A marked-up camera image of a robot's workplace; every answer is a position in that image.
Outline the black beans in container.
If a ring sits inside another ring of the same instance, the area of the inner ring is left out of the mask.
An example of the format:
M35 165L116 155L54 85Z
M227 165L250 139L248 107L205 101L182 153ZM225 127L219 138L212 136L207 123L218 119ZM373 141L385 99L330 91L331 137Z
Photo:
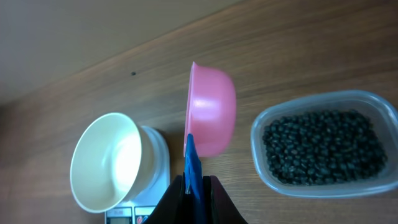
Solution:
M366 180L387 154L370 119L356 110L283 116L264 128L268 169L283 184L331 185Z

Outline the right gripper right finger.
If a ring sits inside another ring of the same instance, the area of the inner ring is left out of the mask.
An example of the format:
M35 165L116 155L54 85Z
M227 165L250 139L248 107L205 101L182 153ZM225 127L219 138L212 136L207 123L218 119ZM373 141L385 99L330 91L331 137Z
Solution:
M203 187L207 223L248 224L216 176L204 176Z

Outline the white bowl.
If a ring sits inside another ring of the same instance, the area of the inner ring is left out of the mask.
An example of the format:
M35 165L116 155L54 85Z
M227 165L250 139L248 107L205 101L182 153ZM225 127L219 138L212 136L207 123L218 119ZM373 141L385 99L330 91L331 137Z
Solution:
M75 201L90 213L101 213L136 198L155 172L149 136L130 117L108 113L81 135L70 166Z

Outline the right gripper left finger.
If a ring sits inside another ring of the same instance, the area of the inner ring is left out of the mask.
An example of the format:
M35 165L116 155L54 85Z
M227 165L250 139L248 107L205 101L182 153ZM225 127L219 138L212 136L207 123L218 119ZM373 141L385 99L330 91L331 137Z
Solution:
M190 223L190 198L185 194L185 174L183 174L176 176L144 224L188 223Z

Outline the white digital kitchen scale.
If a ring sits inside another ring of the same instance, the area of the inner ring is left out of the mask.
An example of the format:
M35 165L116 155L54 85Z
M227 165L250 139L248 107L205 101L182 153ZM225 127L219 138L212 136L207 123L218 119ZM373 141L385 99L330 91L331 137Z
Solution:
M149 185L134 199L121 202L104 213L105 224L143 224L147 221L170 185L170 156L164 137L154 128L144 126L154 148L155 172Z

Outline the clear plastic container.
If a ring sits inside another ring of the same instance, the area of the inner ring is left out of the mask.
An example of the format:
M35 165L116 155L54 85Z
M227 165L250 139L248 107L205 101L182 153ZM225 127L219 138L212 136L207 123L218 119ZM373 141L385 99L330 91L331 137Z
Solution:
M360 197L397 188L397 110L368 91L272 106L254 120L251 147L259 177L283 195Z

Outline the pink scoop blue handle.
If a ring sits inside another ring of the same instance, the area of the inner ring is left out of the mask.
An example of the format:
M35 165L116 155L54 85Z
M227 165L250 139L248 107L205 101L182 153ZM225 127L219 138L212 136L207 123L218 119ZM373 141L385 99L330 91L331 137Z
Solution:
M185 120L185 187L187 223L206 223L201 157L219 156L231 141L236 121L236 92L221 70L192 63Z

